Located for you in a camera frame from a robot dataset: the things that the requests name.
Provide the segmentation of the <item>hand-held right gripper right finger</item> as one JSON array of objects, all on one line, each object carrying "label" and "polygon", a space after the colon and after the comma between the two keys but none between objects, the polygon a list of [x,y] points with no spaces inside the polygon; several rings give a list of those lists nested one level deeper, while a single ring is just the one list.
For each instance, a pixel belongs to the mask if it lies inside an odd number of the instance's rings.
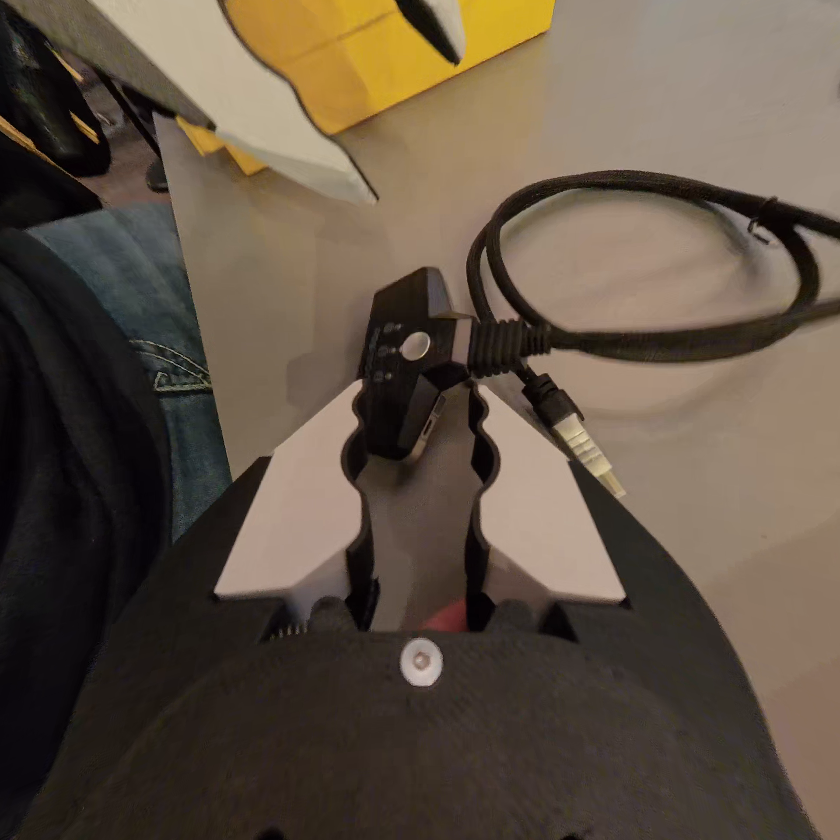
[{"label": "hand-held right gripper right finger", "polygon": [[571,462],[484,385],[469,393],[470,465],[479,479],[465,541],[469,630],[504,602],[543,619],[560,603],[626,597]]}]

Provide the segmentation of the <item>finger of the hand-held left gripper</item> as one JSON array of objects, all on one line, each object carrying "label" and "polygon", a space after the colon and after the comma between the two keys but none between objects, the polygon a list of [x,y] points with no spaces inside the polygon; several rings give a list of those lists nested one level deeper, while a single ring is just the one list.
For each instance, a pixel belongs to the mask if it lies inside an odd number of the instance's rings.
[{"label": "finger of the hand-held left gripper", "polygon": [[450,65],[466,53],[466,32],[458,1],[395,1],[405,21]]},{"label": "finger of the hand-held left gripper", "polygon": [[377,202],[348,153],[310,120],[294,87],[236,36],[219,2],[93,5],[210,118],[223,142],[322,196]]}]

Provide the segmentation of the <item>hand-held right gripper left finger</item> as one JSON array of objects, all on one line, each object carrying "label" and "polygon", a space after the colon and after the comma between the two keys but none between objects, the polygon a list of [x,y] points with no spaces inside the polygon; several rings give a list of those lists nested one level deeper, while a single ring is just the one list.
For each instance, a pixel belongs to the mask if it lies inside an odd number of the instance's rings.
[{"label": "hand-held right gripper left finger", "polygon": [[354,381],[279,445],[251,501],[213,593],[277,597],[295,621],[323,597],[340,599],[369,629],[380,596],[371,515],[358,488],[367,451]]}]

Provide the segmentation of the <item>yellow plastic bin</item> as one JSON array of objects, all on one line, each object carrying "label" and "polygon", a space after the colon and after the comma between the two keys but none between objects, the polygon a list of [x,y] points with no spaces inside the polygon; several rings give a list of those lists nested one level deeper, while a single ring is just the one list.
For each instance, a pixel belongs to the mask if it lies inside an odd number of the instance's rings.
[{"label": "yellow plastic bin", "polygon": [[161,2],[167,13],[226,13],[255,57],[302,95],[335,135],[547,33],[551,1],[455,2],[465,33],[458,64],[412,26],[397,2]]}]

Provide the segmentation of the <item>person's jeans leg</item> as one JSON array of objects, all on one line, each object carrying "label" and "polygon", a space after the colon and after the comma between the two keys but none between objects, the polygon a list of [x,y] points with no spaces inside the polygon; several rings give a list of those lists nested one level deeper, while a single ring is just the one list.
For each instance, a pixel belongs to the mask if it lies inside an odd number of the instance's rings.
[{"label": "person's jeans leg", "polygon": [[103,209],[28,232],[99,299],[151,383],[169,436],[174,543],[232,477],[172,208]]}]

